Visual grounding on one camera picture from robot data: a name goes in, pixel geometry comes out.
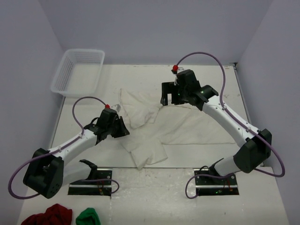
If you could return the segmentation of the white t shirt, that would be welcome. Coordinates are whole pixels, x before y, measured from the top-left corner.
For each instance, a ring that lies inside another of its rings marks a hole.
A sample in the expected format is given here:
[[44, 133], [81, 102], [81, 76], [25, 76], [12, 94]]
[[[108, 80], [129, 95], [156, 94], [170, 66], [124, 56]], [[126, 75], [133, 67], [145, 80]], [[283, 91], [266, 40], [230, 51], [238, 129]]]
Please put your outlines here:
[[210, 116], [189, 104], [160, 104], [157, 93], [120, 90], [120, 115], [130, 134], [121, 139], [137, 169], [168, 158], [165, 145], [234, 144]]

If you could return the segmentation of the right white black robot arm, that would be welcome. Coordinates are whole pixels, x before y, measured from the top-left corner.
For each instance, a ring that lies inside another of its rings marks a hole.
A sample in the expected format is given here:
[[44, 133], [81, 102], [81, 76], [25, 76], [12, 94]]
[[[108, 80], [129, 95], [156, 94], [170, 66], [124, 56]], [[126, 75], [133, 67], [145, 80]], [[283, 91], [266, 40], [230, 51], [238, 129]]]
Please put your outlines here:
[[220, 101], [218, 92], [209, 85], [201, 86], [193, 70], [184, 70], [176, 75], [174, 82], [162, 83], [160, 103], [182, 105], [188, 103], [213, 118], [234, 139], [239, 151], [230, 157], [222, 158], [210, 166], [209, 179], [220, 184], [231, 173], [250, 173], [270, 157], [272, 135], [270, 131], [250, 125], [235, 112], [235, 119], [226, 113], [230, 107]]

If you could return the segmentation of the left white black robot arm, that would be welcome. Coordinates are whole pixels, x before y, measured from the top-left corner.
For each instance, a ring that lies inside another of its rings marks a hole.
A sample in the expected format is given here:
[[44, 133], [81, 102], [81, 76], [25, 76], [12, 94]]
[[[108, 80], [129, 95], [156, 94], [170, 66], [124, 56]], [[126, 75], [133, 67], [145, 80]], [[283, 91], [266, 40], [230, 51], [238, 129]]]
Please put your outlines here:
[[96, 146], [108, 136], [120, 138], [129, 135], [123, 118], [114, 109], [104, 109], [83, 131], [68, 142], [44, 150], [36, 150], [30, 160], [23, 183], [43, 197], [50, 199], [60, 188], [73, 182], [93, 184], [101, 182], [97, 165], [81, 159], [75, 165], [69, 163], [82, 152]]

